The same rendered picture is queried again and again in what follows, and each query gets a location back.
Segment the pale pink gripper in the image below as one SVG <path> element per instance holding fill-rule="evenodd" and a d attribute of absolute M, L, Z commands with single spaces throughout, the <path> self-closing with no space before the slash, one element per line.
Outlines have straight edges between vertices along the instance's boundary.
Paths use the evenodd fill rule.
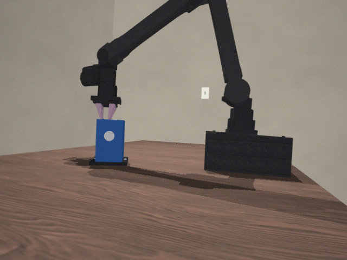
<path fill-rule="evenodd" d="M 115 97 L 115 84 L 111 82 L 109 82 L 108 84 L 101 82 L 99 84 L 99 96 L 91 95 L 91 100 L 96 105 L 100 119 L 103 119 L 104 107 L 109 107 L 108 119 L 111 120 L 116 108 L 118 108 L 118 104 L 121 105 L 121 97 Z"/>

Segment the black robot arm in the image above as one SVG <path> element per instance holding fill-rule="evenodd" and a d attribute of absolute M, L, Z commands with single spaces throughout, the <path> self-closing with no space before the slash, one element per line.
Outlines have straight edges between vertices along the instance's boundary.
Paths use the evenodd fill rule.
<path fill-rule="evenodd" d="M 252 98 L 249 98 L 250 86 L 242 79 L 226 0 L 168 0 L 122 36 L 102 46 L 97 52 L 98 64 L 83 67 L 80 75 L 82 85 L 98 86 L 99 96 L 99 84 L 101 82 L 115 84 L 117 65 L 130 52 L 181 14 L 190 13 L 198 6 L 205 4 L 209 4 L 210 7 L 226 83 L 222 101 L 233 107 L 230 109 L 226 132 L 257 135 L 258 131 L 255 130 L 255 120 L 253 120 L 254 111 L 251 109 Z"/>

